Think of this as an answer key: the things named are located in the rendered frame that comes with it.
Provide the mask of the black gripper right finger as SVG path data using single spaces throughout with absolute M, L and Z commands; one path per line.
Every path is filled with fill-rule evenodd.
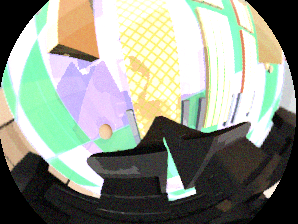
M 198 176 L 204 171 L 210 157 L 217 151 L 233 145 L 250 132 L 250 121 L 242 121 L 237 125 L 217 129 L 208 133 L 185 127 L 176 120 L 158 117 L 161 121 L 162 135 L 169 152 L 172 153 L 174 165 L 185 190 L 193 189 Z

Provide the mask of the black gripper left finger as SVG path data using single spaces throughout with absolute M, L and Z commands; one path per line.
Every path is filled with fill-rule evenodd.
M 158 116 L 160 117 L 160 116 Z M 133 149 L 116 152 L 93 153 L 86 163 L 98 176 L 113 179 L 141 179 L 160 177 L 161 193 L 168 192 L 168 148 L 162 135 L 160 119 L 154 119 L 144 139 Z

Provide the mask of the orange open-top tray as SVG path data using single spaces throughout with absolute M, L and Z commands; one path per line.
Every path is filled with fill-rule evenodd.
M 241 28 L 258 41 L 258 61 L 289 65 L 277 37 L 246 0 L 48 0 L 29 22 L 29 51 L 100 59 L 94 20 L 141 7 L 185 8 L 204 12 Z

